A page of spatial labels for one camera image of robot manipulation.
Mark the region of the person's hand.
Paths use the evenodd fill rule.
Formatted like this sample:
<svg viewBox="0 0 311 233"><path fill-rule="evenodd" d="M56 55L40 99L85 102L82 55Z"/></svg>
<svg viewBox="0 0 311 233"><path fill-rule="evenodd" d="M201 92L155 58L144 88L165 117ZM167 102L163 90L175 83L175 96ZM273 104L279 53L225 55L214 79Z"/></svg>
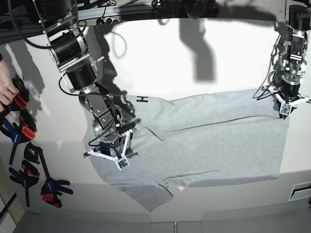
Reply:
<svg viewBox="0 0 311 233"><path fill-rule="evenodd" d="M18 93L13 85L10 69L4 60L0 62L0 111L3 112Z"/></svg>

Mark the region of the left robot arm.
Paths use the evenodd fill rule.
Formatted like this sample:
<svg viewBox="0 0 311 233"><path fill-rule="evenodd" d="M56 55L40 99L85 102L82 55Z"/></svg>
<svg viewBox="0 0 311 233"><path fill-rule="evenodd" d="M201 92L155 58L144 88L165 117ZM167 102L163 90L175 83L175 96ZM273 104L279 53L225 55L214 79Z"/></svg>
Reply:
<svg viewBox="0 0 311 233"><path fill-rule="evenodd" d="M288 32L281 41L276 73L268 91L278 104L280 118L285 119L301 103L310 103L309 96L299 94L307 70L306 52L309 42L311 5L289 6Z"/></svg>

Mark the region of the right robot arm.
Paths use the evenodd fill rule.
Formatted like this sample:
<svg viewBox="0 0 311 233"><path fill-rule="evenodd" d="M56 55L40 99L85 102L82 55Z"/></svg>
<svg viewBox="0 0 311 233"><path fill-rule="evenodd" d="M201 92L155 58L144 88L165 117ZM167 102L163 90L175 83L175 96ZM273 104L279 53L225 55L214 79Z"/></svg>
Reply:
<svg viewBox="0 0 311 233"><path fill-rule="evenodd" d="M115 96L98 82L99 70L83 35L86 24L78 19L75 0L35 0L39 24L47 36L47 47L62 76L69 81L68 95L78 96L91 114L94 136L84 156L114 162L126 161L126 151L135 124L127 120Z"/></svg>

